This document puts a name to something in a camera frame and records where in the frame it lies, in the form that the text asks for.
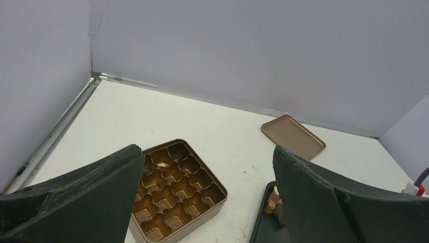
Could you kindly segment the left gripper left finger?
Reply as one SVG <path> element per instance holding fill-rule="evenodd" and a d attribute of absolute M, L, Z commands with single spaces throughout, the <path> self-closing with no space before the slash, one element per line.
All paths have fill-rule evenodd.
<path fill-rule="evenodd" d="M 124 242 L 144 161 L 132 144 L 1 195 L 1 242 Z"/>

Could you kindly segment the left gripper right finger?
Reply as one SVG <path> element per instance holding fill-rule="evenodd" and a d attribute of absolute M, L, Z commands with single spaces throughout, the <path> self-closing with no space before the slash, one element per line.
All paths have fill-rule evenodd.
<path fill-rule="evenodd" d="M 291 242 L 428 242 L 428 198 L 347 178 L 282 146 L 273 169 Z"/>

